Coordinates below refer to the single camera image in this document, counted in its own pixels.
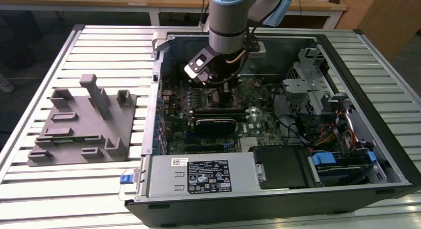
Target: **warning label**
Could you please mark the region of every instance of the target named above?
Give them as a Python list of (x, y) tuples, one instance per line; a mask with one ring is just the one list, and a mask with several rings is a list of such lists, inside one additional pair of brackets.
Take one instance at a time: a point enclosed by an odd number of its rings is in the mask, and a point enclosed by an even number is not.
[(228, 160), (188, 162), (188, 192), (232, 192)]

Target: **metal bracket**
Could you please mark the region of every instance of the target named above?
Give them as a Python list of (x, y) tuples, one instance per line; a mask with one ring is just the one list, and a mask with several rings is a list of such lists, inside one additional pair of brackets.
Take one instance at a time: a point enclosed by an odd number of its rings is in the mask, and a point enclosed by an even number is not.
[(342, 103), (348, 100), (348, 95), (342, 93), (342, 94), (324, 94), (320, 102), (323, 105), (323, 111), (331, 111), (332, 110), (332, 103)]
[(153, 35), (153, 49), (154, 51), (162, 51), (170, 47), (167, 42), (167, 32), (155, 32)]
[(307, 93), (319, 90), (315, 80), (286, 79), (284, 86), (291, 93)]
[(266, 182), (266, 173), (264, 173), (264, 165), (256, 164), (256, 173), (259, 182)]

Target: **floor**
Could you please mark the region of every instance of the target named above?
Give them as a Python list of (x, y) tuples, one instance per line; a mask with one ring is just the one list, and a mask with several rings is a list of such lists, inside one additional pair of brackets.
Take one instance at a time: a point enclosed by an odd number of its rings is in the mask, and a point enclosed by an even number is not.
[[(13, 93), (0, 92), (0, 150), (27, 109), (74, 25), (150, 25), (147, 13), (90, 12), (89, 16), (86, 12), (66, 12), (65, 20), (58, 20), (54, 12), (37, 11), (34, 15), (45, 33), (43, 38), (30, 44), (37, 56), (35, 65), (27, 69), (13, 71), (0, 63), (2, 74), (7, 78), (13, 78), (11, 82), (15, 85)], [(183, 14), (165, 13), (161, 18), (163, 26), (195, 26), (199, 22), (198, 14), (184, 17)], [(420, 81), (419, 70), (421, 70), (420, 58), (421, 36), (415, 36), (392, 64), (419, 94), (421, 94), (421, 85), (418, 84)]]

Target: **blue latch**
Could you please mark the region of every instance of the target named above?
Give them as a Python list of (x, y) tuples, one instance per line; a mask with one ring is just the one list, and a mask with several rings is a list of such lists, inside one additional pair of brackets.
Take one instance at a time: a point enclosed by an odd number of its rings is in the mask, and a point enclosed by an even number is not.
[(135, 183), (134, 182), (134, 174), (121, 176), (121, 184), (122, 185), (127, 185), (127, 184), (133, 184), (133, 183)]
[(376, 157), (376, 155), (375, 155), (375, 153), (374, 153), (372, 151), (370, 151), (368, 157), (370, 157), (370, 159), (371, 159), (372, 162), (376, 162), (376, 161), (378, 161), (378, 157)]
[(312, 156), (315, 166), (320, 164), (336, 164), (334, 153), (316, 153)]

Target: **aluminum extrusion table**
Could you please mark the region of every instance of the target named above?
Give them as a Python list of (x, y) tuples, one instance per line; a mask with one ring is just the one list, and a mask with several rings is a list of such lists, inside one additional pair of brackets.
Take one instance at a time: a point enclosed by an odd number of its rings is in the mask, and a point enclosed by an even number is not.
[[(0, 154), (0, 227), (147, 228), (121, 201), (119, 176), (141, 166), (149, 109), (151, 56), (157, 31), (199, 32), (187, 27), (79, 26), (30, 103)], [(283, 34), (326, 34), (412, 160), (421, 169), (421, 100), (364, 35), (354, 31), (259, 29)], [(95, 73), (109, 94), (130, 89), (138, 95), (130, 161), (31, 168), (26, 165), (45, 121), (54, 106), (49, 97), (59, 87), (87, 95), (82, 74)], [(130, 186), (127, 194), (135, 193)], [(420, 228), (421, 194), (390, 199), (340, 215), (223, 223), (188, 228)]]

